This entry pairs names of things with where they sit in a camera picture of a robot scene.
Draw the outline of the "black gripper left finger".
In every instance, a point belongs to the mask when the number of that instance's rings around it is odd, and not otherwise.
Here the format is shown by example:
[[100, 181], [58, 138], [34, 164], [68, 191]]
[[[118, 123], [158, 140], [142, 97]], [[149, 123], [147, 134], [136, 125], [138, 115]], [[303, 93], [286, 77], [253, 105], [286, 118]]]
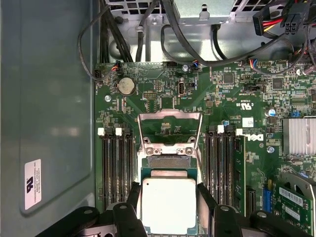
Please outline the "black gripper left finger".
[[104, 213], [80, 207], [38, 234], [39, 237], [146, 237], [136, 215], [141, 185], [132, 183], [126, 202], [112, 203]]

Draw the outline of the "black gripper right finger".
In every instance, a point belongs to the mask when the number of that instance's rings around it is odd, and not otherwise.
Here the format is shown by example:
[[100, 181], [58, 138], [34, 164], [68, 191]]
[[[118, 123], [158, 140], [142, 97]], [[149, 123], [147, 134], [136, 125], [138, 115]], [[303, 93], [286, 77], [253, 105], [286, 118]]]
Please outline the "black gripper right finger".
[[303, 230], [265, 212], [244, 217], [232, 206], [218, 205], [203, 183], [197, 185], [197, 216], [207, 237], [309, 237]]

